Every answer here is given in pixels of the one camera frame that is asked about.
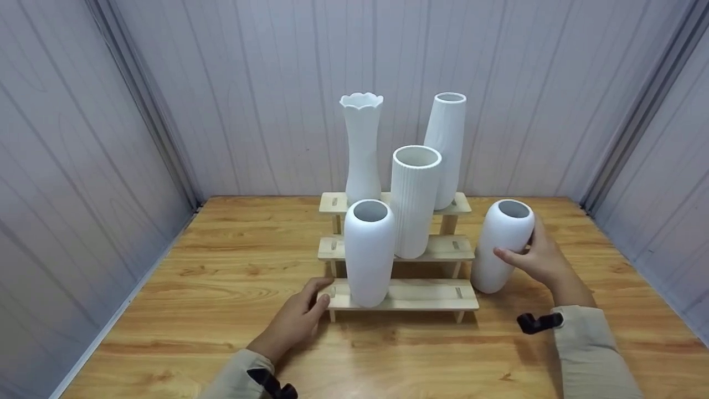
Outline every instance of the human hand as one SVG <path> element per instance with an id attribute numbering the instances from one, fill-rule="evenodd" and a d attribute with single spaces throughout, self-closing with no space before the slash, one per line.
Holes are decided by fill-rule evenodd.
<path id="1" fill-rule="evenodd" d="M 267 357 L 275 364 L 290 348 L 311 335 L 320 316 L 328 309 L 330 296 L 321 296 L 312 309 L 311 300 L 332 282 L 331 277 L 311 278 L 301 292 L 288 298 L 268 327 L 246 349 Z"/>
<path id="2" fill-rule="evenodd" d="M 494 248 L 493 253 L 505 263 L 525 271 L 531 278 L 546 285 L 552 292 L 556 306 L 596 307 L 591 290 L 576 274 L 538 216 L 528 250 L 514 253 L 508 249 Z"/>

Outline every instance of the beige sleeve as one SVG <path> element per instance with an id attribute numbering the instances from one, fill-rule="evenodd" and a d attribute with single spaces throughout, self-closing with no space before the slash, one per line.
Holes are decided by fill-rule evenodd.
<path id="1" fill-rule="evenodd" d="M 266 368 L 274 372 L 273 365 L 265 357 L 248 349 L 236 352 L 217 377 L 200 394 L 199 399 L 266 399 L 269 395 L 261 385 L 246 374 L 250 368 Z"/>
<path id="2" fill-rule="evenodd" d="M 642 398 L 602 310 L 559 306 L 552 311 L 564 316 L 562 325 L 554 329 L 562 361 L 564 399 Z"/>

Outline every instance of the black clip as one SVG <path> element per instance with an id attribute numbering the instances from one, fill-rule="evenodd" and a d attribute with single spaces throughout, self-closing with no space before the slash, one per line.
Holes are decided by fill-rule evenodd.
<path id="1" fill-rule="evenodd" d="M 517 316 L 517 324 L 520 325 L 522 332 L 525 334 L 536 334 L 546 329 L 558 327 L 564 322 L 564 316 L 561 313 L 552 313 L 550 315 L 541 316 L 535 319 L 531 313 L 524 313 Z"/>
<path id="2" fill-rule="evenodd" d="M 286 384 L 281 388 L 281 383 L 265 368 L 250 368 L 246 370 L 246 374 L 248 374 L 252 380 L 256 381 L 256 383 L 264 387 L 272 399 L 298 398 L 298 391 L 296 391 L 295 387 L 291 384 Z"/>

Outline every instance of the wooden tiered stand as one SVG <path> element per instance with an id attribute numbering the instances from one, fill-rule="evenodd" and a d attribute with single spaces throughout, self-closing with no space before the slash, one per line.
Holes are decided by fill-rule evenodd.
<path id="1" fill-rule="evenodd" d="M 391 194 L 382 192 L 381 200 L 389 203 Z M 318 259 L 330 264 L 335 282 L 323 293 L 331 296 L 330 321 L 335 321 L 335 311 L 345 310 L 427 310 L 453 311 L 456 321 L 463 320 L 465 312 L 478 310 L 478 300 L 468 280 L 459 279 L 462 262 L 472 261 L 474 254 L 466 236 L 455 235 L 458 216 L 471 211 L 468 200 L 457 192 L 450 206 L 433 212 L 442 215 L 440 233 L 428 237 L 428 246 L 416 259 L 395 258 L 394 265 L 402 262 L 448 263 L 452 270 L 449 278 L 391 279 L 384 301 L 374 308 L 358 307 L 350 300 L 350 286 L 346 278 L 338 278 L 337 262 L 345 260 L 345 240 L 342 235 L 342 216 L 347 213 L 347 196 L 344 192 L 324 192 L 320 199 L 320 213 L 332 215 L 333 235 L 322 237 Z"/>

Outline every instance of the white vase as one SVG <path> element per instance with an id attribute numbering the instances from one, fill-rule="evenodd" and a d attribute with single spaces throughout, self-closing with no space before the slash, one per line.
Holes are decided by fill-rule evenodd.
<path id="1" fill-rule="evenodd" d="M 466 106 L 467 98 L 459 93 L 440 93 L 433 98 L 423 145 L 435 148 L 443 156 L 436 209 L 450 205 L 458 190 Z"/>
<path id="2" fill-rule="evenodd" d="M 384 97 L 372 93 L 352 93 L 342 96 L 340 105 L 345 115 L 349 170 L 347 171 L 347 203 L 377 200 L 381 183 L 376 159 L 376 135 Z"/>
<path id="3" fill-rule="evenodd" d="M 426 146 L 394 151 L 389 204 L 396 219 L 394 253 L 400 258 L 417 258 L 426 250 L 441 160 L 438 151 Z"/>
<path id="4" fill-rule="evenodd" d="M 394 260 L 394 215 L 377 199 L 355 202 L 345 215 L 345 266 L 352 301 L 374 307 L 386 297 Z"/>
<path id="5" fill-rule="evenodd" d="M 495 256 L 493 248 L 522 251 L 534 230 L 534 212 L 525 203 L 501 199 L 488 209 L 480 232 L 470 282 L 483 293 L 499 291 L 515 270 Z"/>

